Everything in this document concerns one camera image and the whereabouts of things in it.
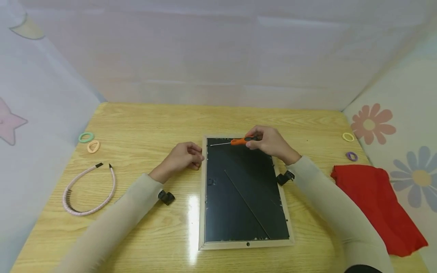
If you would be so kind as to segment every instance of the blue flower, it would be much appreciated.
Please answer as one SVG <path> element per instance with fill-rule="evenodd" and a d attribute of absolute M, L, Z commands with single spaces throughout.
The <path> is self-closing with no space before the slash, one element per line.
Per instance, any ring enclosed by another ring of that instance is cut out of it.
<path fill-rule="evenodd" d="M 430 208 L 437 212 L 437 153 L 431 158 L 431 151 L 428 147 L 422 146 L 419 149 L 418 159 L 413 152 L 407 153 L 408 167 L 399 160 L 394 160 L 393 164 L 401 171 L 390 173 L 392 178 L 401 180 L 391 180 L 393 189 L 401 191 L 410 188 L 408 193 L 408 203 L 412 207 L 422 205 L 422 192 Z"/>

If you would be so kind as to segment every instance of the hand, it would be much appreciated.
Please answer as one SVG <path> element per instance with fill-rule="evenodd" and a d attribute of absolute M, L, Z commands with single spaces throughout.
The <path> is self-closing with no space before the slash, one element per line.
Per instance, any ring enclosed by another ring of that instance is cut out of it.
<path fill-rule="evenodd" d="M 251 150 L 260 149 L 270 156 L 276 156 L 286 165 L 294 164 L 302 157 L 288 145 L 275 128 L 257 125 L 247 132 L 246 136 L 249 135 L 261 137 L 261 140 L 249 141 L 246 143 L 246 147 Z"/>
<path fill-rule="evenodd" d="M 149 176 L 164 184 L 171 176 L 187 167 L 198 170 L 204 159 L 202 148 L 198 145 L 192 142 L 178 143 Z"/>

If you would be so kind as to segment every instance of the picture frame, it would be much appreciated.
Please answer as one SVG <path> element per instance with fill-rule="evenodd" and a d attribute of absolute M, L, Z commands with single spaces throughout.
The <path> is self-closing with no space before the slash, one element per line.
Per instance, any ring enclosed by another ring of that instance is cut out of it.
<path fill-rule="evenodd" d="M 279 195 L 281 197 L 282 209 L 284 212 L 289 238 L 282 240 L 251 240 L 251 241 L 226 241 L 226 242 L 206 242 L 205 241 L 205 224 L 206 224 L 206 187 L 207 187 L 207 164 L 208 164 L 208 138 L 240 138 L 236 135 L 205 135 L 202 141 L 202 155 L 205 161 L 201 166 L 201 190 L 200 190 L 200 216 L 199 216 L 199 250 L 213 249 L 243 249 L 243 248 L 261 248 L 261 247 L 278 247 L 292 246 L 295 243 L 293 229 L 291 226 L 290 214 L 288 212 L 285 192 L 282 186 L 277 184 Z M 278 159 L 272 157 L 274 171 L 276 176 L 280 174 L 277 166 Z"/>

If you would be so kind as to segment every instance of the person's left hand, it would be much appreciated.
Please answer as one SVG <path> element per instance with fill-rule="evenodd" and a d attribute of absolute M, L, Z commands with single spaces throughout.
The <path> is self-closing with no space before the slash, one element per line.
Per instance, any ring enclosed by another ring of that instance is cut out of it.
<path fill-rule="evenodd" d="M 200 146 L 193 142 L 178 143 L 149 176 L 164 184 L 171 176 L 185 168 L 198 170 L 204 159 Z"/>

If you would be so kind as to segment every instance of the fabric wall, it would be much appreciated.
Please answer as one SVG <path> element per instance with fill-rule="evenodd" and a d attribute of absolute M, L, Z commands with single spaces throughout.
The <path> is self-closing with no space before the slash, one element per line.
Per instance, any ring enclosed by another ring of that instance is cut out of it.
<path fill-rule="evenodd" d="M 433 0 L 22 0 L 108 101 L 343 110 Z"/>
<path fill-rule="evenodd" d="M 374 166 L 387 170 L 398 202 L 425 236 L 437 272 L 437 20 L 399 63 L 344 113 Z"/>
<path fill-rule="evenodd" d="M 16 1 L 0 0 L 0 272 L 15 262 L 100 100 Z"/>

